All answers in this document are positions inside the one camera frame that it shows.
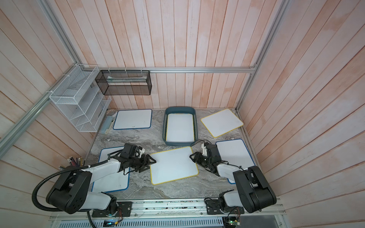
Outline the yellow-framed whiteboard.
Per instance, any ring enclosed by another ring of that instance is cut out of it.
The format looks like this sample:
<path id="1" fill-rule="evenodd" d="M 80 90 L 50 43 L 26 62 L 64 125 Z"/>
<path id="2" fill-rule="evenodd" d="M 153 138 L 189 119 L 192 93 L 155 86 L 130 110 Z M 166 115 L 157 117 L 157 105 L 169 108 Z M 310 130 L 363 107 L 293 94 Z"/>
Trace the yellow-framed whiteboard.
<path id="1" fill-rule="evenodd" d="M 192 114 L 169 114 L 165 140 L 173 143 L 193 142 L 195 140 L 194 116 Z"/>
<path id="2" fill-rule="evenodd" d="M 199 170 L 190 156 L 191 147 L 181 147 L 173 150 L 153 153 L 150 156 L 156 163 L 150 165 L 151 183 L 159 185 L 171 181 L 197 176 Z"/>
<path id="3" fill-rule="evenodd" d="M 201 122 L 213 138 L 218 138 L 244 125 L 230 109 L 224 109 L 203 117 Z"/>

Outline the blue-framed whiteboard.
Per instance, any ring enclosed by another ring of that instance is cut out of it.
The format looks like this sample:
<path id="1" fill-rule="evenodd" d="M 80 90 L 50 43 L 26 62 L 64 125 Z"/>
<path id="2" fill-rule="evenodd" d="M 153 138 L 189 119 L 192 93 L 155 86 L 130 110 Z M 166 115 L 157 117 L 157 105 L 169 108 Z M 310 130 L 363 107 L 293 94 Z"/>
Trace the blue-framed whiteboard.
<path id="1" fill-rule="evenodd" d="M 151 109 L 118 111 L 113 129 L 127 130 L 150 128 L 151 121 Z"/>
<path id="2" fill-rule="evenodd" d="M 105 148 L 101 150 L 98 162 L 107 159 L 107 155 L 122 150 L 124 147 Z M 129 174 L 124 175 L 124 172 L 114 173 L 102 179 L 93 182 L 92 192 L 116 192 L 126 190 L 129 186 Z"/>
<path id="3" fill-rule="evenodd" d="M 222 163 L 217 165 L 218 174 L 225 177 L 231 184 L 235 184 L 233 172 L 238 171 L 239 167 L 247 170 L 255 163 L 242 139 L 220 141 L 216 143 Z"/>

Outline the teal plastic storage box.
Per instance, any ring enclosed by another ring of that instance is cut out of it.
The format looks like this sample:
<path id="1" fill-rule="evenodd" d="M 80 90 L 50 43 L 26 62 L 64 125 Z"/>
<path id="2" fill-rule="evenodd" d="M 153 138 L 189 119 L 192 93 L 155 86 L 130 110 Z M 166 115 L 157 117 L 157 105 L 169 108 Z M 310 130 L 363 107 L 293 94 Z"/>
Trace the teal plastic storage box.
<path id="1" fill-rule="evenodd" d="M 167 142 L 166 138 L 166 127 L 167 127 L 167 116 L 169 114 L 179 113 L 179 114 L 192 114 L 194 116 L 194 133 L 195 133 L 195 140 L 193 142 Z M 163 141 L 166 145 L 169 146 L 190 146 L 198 139 L 198 129 L 197 129 L 197 120 L 196 120 L 196 111 L 192 107 L 187 106 L 173 106 L 168 107 L 164 113 L 164 120 L 163 120 Z"/>

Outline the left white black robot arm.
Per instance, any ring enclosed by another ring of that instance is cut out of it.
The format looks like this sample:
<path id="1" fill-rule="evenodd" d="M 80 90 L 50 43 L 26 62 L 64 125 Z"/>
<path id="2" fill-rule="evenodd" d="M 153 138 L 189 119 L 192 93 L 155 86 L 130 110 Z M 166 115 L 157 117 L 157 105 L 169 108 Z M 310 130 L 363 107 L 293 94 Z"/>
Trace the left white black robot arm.
<path id="1" fill-rule="evenodd" d="M 91 192 L 89 185 L 113 174 L 141 173 L 155 163 L 156 160 L 146 154 L 144 148 L 126 143 L 123 149 L 108 154 L 104 161 L 87 166 L 68 167 L 48 177 L 57 177 L 46 197 L 46 202 L 51 205 L 48 210 L 68 214 L 100 210 L 108 216 L 114 216 L 118 210 L 116 197 L 106 192 Z"/>

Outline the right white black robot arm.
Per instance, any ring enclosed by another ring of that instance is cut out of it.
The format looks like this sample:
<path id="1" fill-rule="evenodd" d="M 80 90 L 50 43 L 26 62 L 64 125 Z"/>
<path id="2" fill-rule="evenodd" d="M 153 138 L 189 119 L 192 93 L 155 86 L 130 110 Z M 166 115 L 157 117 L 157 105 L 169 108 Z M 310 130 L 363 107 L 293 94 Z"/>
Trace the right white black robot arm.
<path id="1" fill-rule="evenodd" d="M 203 144 L 203 153 L 195 152 L 190 159 L 206 171 L 233 180 L 235 190 L 219 194 L 218 199 L 206 198 L 208 214 L 223 214 L 227 212 L 247 211 L 253 213 L 275 205 L 277 197 L 258 166 L 242 168 L 222 160 L 217 145 Z"/>

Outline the black mesh basket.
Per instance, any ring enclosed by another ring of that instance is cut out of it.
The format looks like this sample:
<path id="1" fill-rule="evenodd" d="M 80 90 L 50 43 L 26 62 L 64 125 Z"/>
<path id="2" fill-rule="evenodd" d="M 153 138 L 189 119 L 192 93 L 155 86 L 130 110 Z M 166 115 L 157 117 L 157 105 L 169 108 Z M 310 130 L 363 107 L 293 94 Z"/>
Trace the black mesh basket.
<path id="1" fill-rule="evenodd" d="M 152 91 L 147 70 L 101 70 L 95 81 L 106 96 L 149 96 Z"/>

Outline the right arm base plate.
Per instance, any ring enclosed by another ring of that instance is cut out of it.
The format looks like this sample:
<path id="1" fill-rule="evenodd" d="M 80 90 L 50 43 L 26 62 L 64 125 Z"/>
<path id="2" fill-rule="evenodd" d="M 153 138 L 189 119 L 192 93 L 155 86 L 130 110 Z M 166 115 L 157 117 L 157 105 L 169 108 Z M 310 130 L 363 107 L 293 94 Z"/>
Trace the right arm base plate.
<path id="1" fill-rule="evenodd" d="M 231 207 L 228 206 L 222 199 L 205 198 L 204 203 L 206 205 L 206 211 L 208 215 L 219 215 L 236 213 L 238 215 L 244 214 L 243 207 Z"/>

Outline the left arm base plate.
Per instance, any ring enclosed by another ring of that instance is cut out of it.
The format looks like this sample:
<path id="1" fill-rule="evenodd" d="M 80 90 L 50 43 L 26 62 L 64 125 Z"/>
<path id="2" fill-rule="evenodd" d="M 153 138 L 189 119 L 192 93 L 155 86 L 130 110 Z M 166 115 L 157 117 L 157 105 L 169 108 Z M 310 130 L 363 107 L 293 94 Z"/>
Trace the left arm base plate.
<path id="1" fill-rule="evenodd" d="M 93 218 L 116 218 L 130 217 L 133 203 L 131 201 L 117 201 L 115 206 L 108 207 L 106 210 L 93 210 Z"/>

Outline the aluminium mounting rail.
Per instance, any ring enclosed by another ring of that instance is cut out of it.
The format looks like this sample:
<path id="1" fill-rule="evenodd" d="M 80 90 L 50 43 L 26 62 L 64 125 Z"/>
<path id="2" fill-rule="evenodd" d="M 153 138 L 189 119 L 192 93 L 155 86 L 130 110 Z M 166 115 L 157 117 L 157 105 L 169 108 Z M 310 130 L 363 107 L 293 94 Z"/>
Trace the aluminium mounting rail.
<path id="1" fill-rule="evenodd" d="M 280 201 L 261 211 L 208 215 L 203 198 L 127 199 L 133 203 L 130 217 L 93 218 L 92 212 L 51 214 L 48 228 L 289 228 Z"/>

